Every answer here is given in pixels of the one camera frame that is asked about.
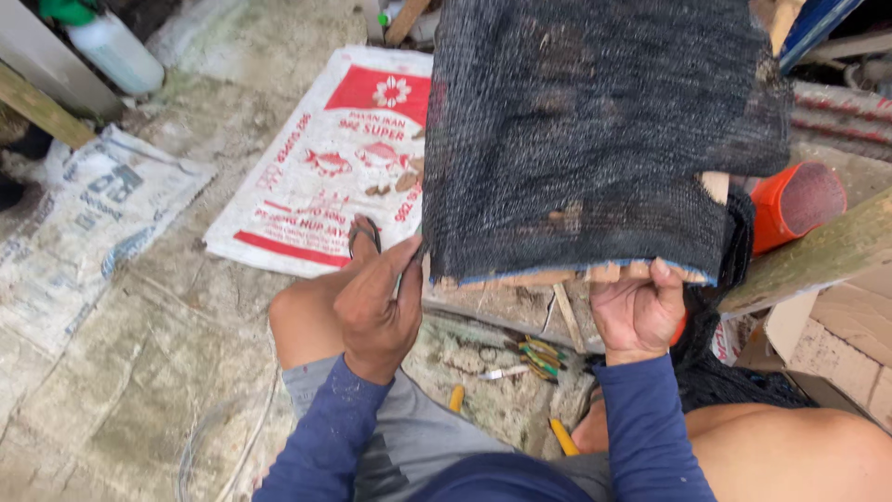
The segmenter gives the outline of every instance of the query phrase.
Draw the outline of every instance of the black mesh fabric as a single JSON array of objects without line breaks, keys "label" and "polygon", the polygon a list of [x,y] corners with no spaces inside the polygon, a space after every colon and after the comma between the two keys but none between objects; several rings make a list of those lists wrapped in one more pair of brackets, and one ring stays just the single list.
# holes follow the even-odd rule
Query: black mesh fabric
[{"label": "black mesh fabric", "polygon": [[662,256],[716,280],[695,174],[787,161],[792,91],[742,0],[450,0],[423,232],[435,278]]}]

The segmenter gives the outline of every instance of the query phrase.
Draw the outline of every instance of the blue long sleeve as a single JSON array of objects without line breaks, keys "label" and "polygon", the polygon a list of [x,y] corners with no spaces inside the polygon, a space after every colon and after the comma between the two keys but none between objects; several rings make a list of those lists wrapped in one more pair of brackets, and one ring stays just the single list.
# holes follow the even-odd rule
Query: blue long sleeve
[{"label": "blue long sleeve", "polygon": [[669,356],[594,370],[607,407],[616,500],[715,502],[688,441]]},{"label": "blue long sleeve", "polygon": [[253,502],[352,500],[359,455],[391,386],[362,380],[339,357]]}]

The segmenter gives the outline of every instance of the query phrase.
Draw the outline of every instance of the red fish graphic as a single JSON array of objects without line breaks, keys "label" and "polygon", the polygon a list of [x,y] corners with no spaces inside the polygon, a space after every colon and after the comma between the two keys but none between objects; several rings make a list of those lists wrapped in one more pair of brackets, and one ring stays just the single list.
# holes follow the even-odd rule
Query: red fish graphic
[{"label": "red fish graphic", "polygon": [[409,167],[411,155],[397,154],[393,146],[378,141],[357,150],[356,158],[360,159],[366,167],[384,167],[389,171],[394,167],[403,169]]},{"label": "red fish graphic", "polygon": [[319,171],[320,175],[328,175],[330,178],[333,178],[338,174],[353,171],[353,167],[350,166],[347,159],[341,157],[341,154],[337,152],[317,154],[316,152],[307,149],[307,158],[303,159],[303,161],[313,164],[313,168]]}]

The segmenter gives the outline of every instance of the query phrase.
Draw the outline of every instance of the hand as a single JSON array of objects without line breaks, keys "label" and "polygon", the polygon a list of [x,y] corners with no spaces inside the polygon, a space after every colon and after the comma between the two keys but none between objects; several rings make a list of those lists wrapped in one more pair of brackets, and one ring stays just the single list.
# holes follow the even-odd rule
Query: hand
[{"label": "hand", "polygon": [[592,283],[591,314],[604,345],[607,365],[664,356],[684,316],[681,277],[661,258],[650,264],[651,280]]},{"label": "hand", "polygon": [[421,264],[412,256],[420,244],[421,236],[412,236],[369,260],[334,299],[343,326],[344,362],[363,380],[390,383],[415,344],[421,326]]}]

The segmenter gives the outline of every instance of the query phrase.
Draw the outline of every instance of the gray shorts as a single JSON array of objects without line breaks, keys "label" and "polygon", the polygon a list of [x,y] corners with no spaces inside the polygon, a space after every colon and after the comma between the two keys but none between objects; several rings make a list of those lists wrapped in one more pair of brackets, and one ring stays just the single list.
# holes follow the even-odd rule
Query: gray shorts
[{"label": "gray shorts", "polygon": [[[282,373],[299,420],[310,409],[336,359],[329,357]],[[493,452],[512,453],[515,449],[434,402],[399,370],[378,410],[375,432],[359,459],[355,499],[405,500],[458,460]],[[554,465],[597,502],[613,500],[606,454],[572,456]]]}]

